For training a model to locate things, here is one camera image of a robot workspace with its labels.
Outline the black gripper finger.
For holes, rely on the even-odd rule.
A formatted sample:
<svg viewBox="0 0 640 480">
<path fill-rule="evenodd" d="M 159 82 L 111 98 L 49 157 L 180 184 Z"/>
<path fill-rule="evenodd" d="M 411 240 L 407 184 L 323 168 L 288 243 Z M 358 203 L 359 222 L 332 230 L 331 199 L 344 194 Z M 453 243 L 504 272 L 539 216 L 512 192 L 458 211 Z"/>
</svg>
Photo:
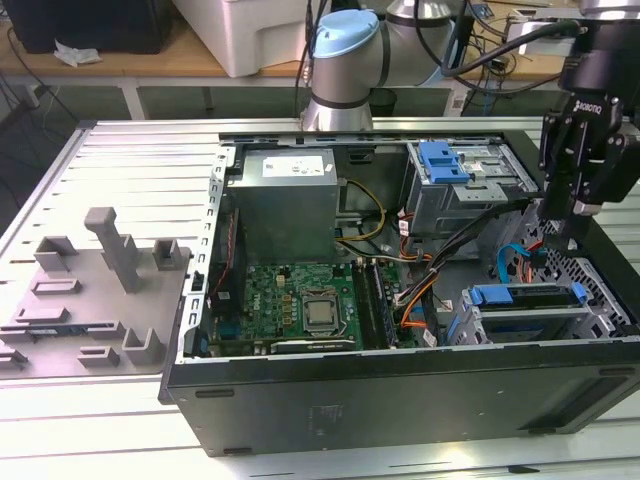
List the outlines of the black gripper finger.
<svg viewBox="0 0 640 480">
<path fill-rule="evenodd" d="M 544 196 L 538 207 L 541 220 L 559 223 L 555 234 L 546 237 L 548 248 L 577 253 L 578 237 L 586 221 L 574 212 L 583 187 L 587 123 L 548 112 L 544 116 L 539 152 L 539 169 L 544 173 Z"/>
<path fill-rule="evenodd" d="M 622 202 L 639 179 L 639 135 L 616 133 L 595 158 L 579 167 L 573 213 L 598 214 L 604 203 Z"/>
</svg>

